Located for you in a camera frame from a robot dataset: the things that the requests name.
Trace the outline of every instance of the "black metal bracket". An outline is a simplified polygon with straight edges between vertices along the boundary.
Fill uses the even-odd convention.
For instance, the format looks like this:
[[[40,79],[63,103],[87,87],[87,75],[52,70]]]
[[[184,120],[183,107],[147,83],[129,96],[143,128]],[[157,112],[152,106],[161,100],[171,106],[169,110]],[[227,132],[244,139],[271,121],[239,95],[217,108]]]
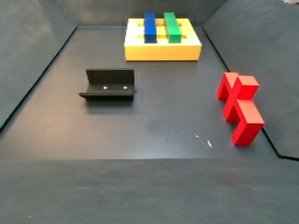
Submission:
[[[87,69],[88,90],[79,93],[87,100],[133,100],[133,69]]]

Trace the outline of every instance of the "blue block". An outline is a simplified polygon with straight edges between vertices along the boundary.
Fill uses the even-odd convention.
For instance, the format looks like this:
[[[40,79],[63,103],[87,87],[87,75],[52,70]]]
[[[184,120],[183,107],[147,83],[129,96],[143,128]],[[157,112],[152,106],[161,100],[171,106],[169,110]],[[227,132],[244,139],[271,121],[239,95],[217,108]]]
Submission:
[[[152,12],[144,13],[144,42],[156,43],[155,14]]]

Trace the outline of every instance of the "gray surface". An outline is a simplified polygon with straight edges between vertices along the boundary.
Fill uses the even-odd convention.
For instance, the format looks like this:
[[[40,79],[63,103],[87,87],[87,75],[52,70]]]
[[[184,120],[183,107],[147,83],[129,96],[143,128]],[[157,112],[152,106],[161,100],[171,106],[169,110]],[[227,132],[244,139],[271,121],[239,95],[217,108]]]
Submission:
[[[203,25],[227,0],[53,0],[79,25],[127,25],[131,17],[143,17],[145,11],[163,14],[173,11]]]
[[[279,0],[229,0],[205,23],[228,69],[260,84],[256,105],[283,156],[299,158],[299,9]]]
[[[297,172],[285,160],[2,160],[0,221],[295,224]]]
[[[75,27],[52,1],[0,1],[0,128]]]
[[[196,32],[199,62],[125,62],[125,28],[80,27],[1,133],[0,158],[275,158],[263,133],[232,145],[216,99],[225,68]],[[87,68],[135,69],[132,104],[79,97]]]

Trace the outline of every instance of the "red block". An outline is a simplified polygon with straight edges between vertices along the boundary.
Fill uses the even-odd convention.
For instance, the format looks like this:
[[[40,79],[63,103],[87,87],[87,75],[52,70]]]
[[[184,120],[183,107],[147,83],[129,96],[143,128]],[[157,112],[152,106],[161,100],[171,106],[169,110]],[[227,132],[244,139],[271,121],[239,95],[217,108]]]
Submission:
[[[257,87],[253,76],[237,73],[223,74],[217,98],[227,101],[223,109],[225,121],[239,122],[231,137],[235,145],[249,146],[265,124],[252,101]]]

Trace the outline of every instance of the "green block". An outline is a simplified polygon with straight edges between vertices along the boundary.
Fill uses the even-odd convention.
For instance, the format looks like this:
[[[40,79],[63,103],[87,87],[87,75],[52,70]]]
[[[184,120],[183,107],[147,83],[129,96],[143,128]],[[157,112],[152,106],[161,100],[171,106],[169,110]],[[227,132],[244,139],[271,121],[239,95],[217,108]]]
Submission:
[[[183,33],[181,33],[181,29],[177,24],[173,13],[165,12],[163,14],[163,20],[164,20],[164,28],[165,28],[168,43],[172,43],[172,44],[181,43]]]

